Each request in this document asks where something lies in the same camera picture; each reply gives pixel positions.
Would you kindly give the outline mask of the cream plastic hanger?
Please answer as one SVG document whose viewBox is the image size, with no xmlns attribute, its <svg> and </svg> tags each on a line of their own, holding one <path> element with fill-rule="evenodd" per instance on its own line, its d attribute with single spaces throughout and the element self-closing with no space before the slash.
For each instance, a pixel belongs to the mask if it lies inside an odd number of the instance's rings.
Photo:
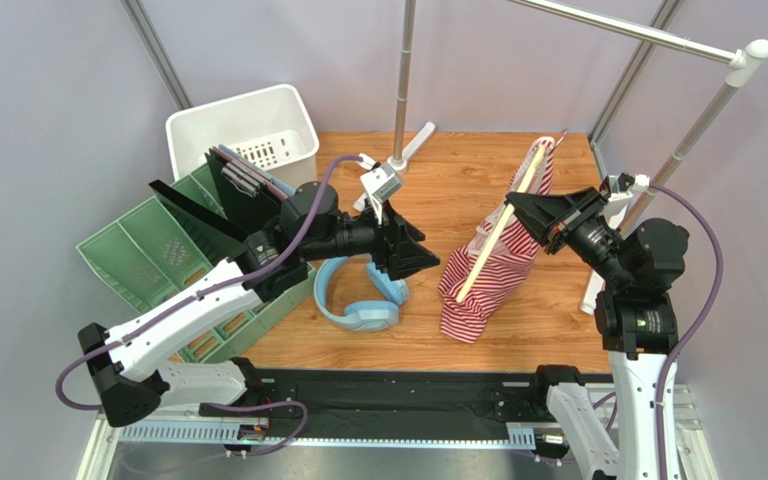
<svg viewBox="0 0 768 480">
<path fill-rule="evenodd" d="M 551 154 L 555 151 L 555 149 L 564 141 L 568 133 L 569 133 L 569 129 L 565 128 L 561 131 L 559 138 L 553 142 L 552 147 L 547 147 L 546 145 L 541 144 L 537 148 L 532 158 L 532 161 L 530 162 L 528 168 L 524 171 L 520 182 L 517 184 L 516 188 L 514 189 L 515 193 L 525 193 L 528 190 L 533 178 L 535 177 L 538 167 L 542 164 L 542 162 L 544 161 L 544 158 L 548 154 Z M 456 295 L 455 300 L 457 303 L 463 303 L 466 297 L 468 296 L 470 290 L 475 285 L 475 282 L 478 280 L 480 276 L 482 268 L 485 266 L 496 244 L 499 242 L 500 237 L 504 232 L 504 229 L 509 219 L 513 215 L 513 212 L 514 212 L 514 207 L 506 203 L 501 214 L 498 216 L 497 222 L 495 223 L 493 230 L 491 231 L 487 240 L 485 241 L 485 244 L 483 245 L 483 248 L 480 254 L 476 258 L 475 264 L 473 265 L 464 284 L 462 285 L 461 289 L 458 291 Z"/>
</svg>

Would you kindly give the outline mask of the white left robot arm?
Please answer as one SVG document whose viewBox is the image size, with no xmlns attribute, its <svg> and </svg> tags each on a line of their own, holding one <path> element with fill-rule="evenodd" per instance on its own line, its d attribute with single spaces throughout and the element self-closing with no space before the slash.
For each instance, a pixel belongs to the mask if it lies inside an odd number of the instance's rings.
<svg viewBox="0 0 768 480">
<path fill-rule="evenodd" d="M 228 234 L 233 246 L 200 280 L 127 323 L 111 328 L 92 323 L 79 332 L 98 408 L 113 427 L 179 405 L 230 412 L 259 404 L 263 384 L 247 359 L 179 364 L 172 355 L 306 280 L 309 261 L 365 257 L 378 276 L 397 284 L 440 262 L 426 248 L 423 232 L 389 202 L 350 216 L 339 209 L 336 190 L 320 182 L 305 183 L 279 200 L 252 231 L 218 216 L 208 222 Z"/>
</svg>

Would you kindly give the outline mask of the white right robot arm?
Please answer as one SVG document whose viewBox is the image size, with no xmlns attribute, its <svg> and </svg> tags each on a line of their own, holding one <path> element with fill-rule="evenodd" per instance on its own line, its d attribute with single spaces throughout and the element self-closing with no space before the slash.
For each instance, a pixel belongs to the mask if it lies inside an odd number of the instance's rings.
<svg viewBox="0 0 768 480">
<path fill-rule="evenodd" d="M 579 370 L 541 365 L 537 393 L 561 427 L 585 479 L 654 479 L 671 435 L 658 424 L 673 415 L 656 410 L 668 398 L 673 378 L 662 378 L 678 344 L 676 315 L 669 290 L 685 271 L 688 231 L 651 218 L 622 237 L 602 212 L 604 194 L 589 187 L 567 195 L 509 193 L 520 224 L 549 254 L 568 247 L 605 282 L 596 296 L 595 323 L 608 354 L 621 415 L 614 442 L 598 419 Z"/>
</svg>

